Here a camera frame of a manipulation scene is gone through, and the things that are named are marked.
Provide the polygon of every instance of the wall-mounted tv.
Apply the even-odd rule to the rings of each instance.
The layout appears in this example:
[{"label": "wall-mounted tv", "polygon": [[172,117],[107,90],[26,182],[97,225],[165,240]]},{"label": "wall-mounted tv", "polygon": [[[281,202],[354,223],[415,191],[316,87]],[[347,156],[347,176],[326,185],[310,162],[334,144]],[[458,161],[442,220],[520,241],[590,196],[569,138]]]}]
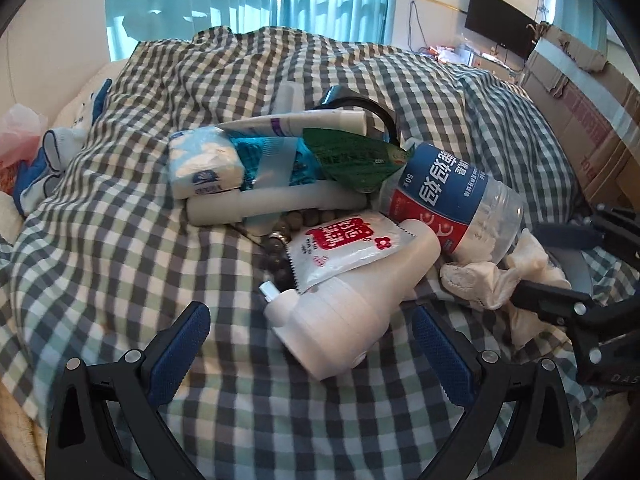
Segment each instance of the wall-mounted tv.
[{"label": "wall-mounted tv", "polygon": [[495,41],[523,59],[534,44],[536,22],[503,0],[469,0],[465,27]]}]

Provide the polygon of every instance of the green package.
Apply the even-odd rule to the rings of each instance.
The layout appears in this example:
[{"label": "green package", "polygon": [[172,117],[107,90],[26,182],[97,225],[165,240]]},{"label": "green package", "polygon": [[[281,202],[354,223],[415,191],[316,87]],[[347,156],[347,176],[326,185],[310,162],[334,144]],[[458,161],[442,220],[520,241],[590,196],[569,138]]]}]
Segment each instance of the green package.
[{"label": "green package", "polygon": [[302,138],[328,178],[373,193],[410,158],[402,148],[341,130],[305,128]]}]

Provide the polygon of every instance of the blue gripper pad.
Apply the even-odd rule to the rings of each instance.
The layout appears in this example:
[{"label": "blue gripper pad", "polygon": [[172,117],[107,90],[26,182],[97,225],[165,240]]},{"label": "blue gripper pad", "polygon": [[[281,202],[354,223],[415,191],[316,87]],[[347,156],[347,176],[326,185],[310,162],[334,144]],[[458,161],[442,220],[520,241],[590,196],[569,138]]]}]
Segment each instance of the blue gripper pad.
[{"label": "blue gripper pad", "polygon": [[196,354],[209,335],[209,308],[191,301],[169,328],[160,331],[145,349],[141,375],[146,398],[153,407],[168,404],[187,375]]},{"label": "blue gripper pad", "polygon": [[416,342],[450,402],[464,408],[471,407],[476,400],[474,376],[424,307],[415,309],[412,328]]}]

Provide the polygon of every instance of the packing tape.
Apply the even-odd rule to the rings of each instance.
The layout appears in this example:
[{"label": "packing tape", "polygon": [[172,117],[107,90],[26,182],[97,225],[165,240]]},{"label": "packing tape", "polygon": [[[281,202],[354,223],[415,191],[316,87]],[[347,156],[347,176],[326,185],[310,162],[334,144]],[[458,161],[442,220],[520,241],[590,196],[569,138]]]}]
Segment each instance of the packing tape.
[{"label": "packing tape", "polygon": [[549,40],[541,38],[534,50],[564,73],[580,89],[593,103],[596,110],[609,121],[620,140],[640,164],[640,128],[609,90],[598,83],[589,73],[582,70],[573,59]]}]

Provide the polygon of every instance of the checkered blanket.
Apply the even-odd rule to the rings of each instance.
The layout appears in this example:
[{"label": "checkered blanket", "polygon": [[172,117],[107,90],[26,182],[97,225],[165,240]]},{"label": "checkered blanket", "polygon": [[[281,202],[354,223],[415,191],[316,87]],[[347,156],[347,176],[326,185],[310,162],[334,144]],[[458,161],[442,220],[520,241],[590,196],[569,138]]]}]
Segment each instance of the checkered blanket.
[{"label": "checkered blanket", "polygon": [[[285,28],[142,43],[55,194],[14,248],[0,244],[2,381],[40,424],[69,358],[117,360],[199,300],[211,309],[211,332],[163,415],[207,478],[413,479],[447,439],[461,410],[412,341],[415,302],[402,305],[363,364],[314,381],[267,326],[259,249],[232,229],[190,226],[184,202],[172,199],[169,134],[266,114],[282,80],[305,86],[307,107],[329,86],[357,90],[398,111],[405,143],[432,142],[520,192],[526,224],[568,219],[574,176],[553,133],[522,90],[488,72]],[[610,256],[594,253],[590,264],[603,300],[632,290],[630,271]],[[417,291],[478,349],[515,361],[552,354],[577,433],[593,423],[598,392],[575,382],[571,346],[558,333],[516,354],[502,312],[436,301],[433,280]]]}]

